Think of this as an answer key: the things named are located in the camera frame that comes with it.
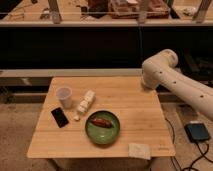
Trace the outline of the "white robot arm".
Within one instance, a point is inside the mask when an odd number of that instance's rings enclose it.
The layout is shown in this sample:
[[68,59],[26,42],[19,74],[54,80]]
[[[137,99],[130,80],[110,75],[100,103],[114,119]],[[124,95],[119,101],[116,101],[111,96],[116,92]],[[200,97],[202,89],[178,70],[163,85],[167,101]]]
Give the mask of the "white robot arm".
[[149,89],[164,86],[191,107],[213,121],[213,88],[175,70],[178,56],[164,49],[142,63],[142,84]]

